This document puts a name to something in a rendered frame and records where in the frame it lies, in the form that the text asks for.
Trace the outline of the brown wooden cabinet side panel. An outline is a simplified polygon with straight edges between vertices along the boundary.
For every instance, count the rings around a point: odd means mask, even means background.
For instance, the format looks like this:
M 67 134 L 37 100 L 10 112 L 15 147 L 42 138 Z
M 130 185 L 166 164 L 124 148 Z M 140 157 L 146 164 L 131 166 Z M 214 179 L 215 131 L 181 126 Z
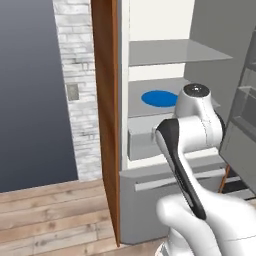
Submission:
M 91 0 L 102 176 L 120 246 L 117 0 Z

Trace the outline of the grey freezer drawer front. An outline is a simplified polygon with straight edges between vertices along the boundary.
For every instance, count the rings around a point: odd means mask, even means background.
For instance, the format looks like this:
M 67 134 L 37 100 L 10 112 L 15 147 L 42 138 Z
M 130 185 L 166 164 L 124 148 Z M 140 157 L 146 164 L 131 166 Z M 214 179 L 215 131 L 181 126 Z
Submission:
M 219 155 L 196 157 L 188 160 L 195 173 L 226 167 Z M 198 179 L 208 190 L 217 192 L 222 177 Z M 156 204 L 162 197 L 179 194 L 177 183 L 163 187 L 135 191 L 136 183 L 174 178 L 167 163 L 140 167 L 120 172 L 120 241 L 123 244 L 138 244 L 168 234 L 168 228 L 158 219 Z

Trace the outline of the grey fridge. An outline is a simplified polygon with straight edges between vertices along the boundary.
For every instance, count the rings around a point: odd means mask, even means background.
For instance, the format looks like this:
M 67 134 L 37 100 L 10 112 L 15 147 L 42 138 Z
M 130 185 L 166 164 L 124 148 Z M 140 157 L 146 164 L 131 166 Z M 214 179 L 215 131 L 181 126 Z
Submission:
M 231 105 L 256 27 L 256 0 L 118 0 L 119 173 L 166 163 L 162 154 L 140 160 L 128 157 L 128 85 L 133 81 L 184 78 L 206 85 L 219 104 L 216 112 L 227 126 Z M 228 60 L 129 66 L 131 41 L 191 39 L 231 56 Z M 220 149 L 188 154 L 187 158 L 219 155 Z M 256 197 L 231 172 L 226 193 L 243 199 Z

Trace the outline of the grey fridge crisper drawer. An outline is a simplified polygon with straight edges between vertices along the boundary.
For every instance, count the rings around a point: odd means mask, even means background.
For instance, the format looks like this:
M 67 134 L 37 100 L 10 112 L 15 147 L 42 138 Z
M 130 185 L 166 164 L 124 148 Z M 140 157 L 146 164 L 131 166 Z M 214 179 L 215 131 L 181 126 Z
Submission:
M 178 121 L 173 113 L 128 119 L 128 157 L 140 160 L 154 157 L 177 143 Z

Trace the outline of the grey fridge door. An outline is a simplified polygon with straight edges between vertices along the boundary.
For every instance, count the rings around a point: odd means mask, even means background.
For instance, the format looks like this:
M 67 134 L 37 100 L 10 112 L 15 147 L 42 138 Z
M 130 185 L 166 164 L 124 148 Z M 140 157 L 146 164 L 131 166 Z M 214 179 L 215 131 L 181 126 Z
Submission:
M 246 52 L 220 154 L 256 196 L 256 27 Z

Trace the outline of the grey fridge shelf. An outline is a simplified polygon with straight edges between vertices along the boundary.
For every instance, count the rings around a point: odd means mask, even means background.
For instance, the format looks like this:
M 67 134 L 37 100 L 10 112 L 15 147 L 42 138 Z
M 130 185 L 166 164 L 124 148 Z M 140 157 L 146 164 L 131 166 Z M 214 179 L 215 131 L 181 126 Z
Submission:
M 191 39 L 129 43 L 130 67 L 228 59 L 231 56 Z
M 145 104 L 141 96 L 151 90 L 170 91 L 178 96 L 173 107 L 154 107 Z M 190 83 L 184 78 L 133 81 L 128 85 L 128 117 L 143 117 L 173 113 L 180 117 L 192 114 L 213 114 L 219 104 L 212 98 L 211 91 L 202 84 Z

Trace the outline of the blue plate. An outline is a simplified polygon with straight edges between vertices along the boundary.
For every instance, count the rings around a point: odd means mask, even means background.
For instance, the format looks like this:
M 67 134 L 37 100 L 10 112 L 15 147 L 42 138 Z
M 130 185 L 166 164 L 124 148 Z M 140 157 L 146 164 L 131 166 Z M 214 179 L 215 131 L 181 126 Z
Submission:
M 165 90 L 151 90 L 141 96 L 141 100 L 145 104 L 162 108 L 173 107 L 177 99 L 178 96 L 176 94 Z

